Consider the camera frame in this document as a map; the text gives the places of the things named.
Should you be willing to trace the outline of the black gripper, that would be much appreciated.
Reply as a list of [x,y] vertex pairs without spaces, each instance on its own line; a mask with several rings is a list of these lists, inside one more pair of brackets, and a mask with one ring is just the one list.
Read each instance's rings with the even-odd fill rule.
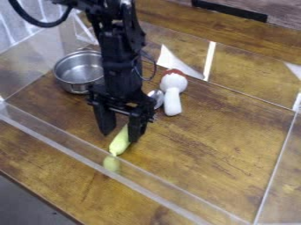
[[117,113],[130,117],[129,138],[137,142],[154,117],[154,100],[142,91],[142,62],[130,67],[105,70],[103,83],[89,87],[89,104],[93,106],[98,127],[103,135],[117,128]]

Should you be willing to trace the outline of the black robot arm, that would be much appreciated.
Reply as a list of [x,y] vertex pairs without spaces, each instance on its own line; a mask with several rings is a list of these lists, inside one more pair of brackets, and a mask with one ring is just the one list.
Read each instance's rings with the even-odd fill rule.
[[117,128],[117,115],[129,116],[129,141],[137,142],[153,121],[156,100],[142,91],[141,29],[134,0],[53,0],[86,13],[102,50],[103,83],[89,86],[98,127]]

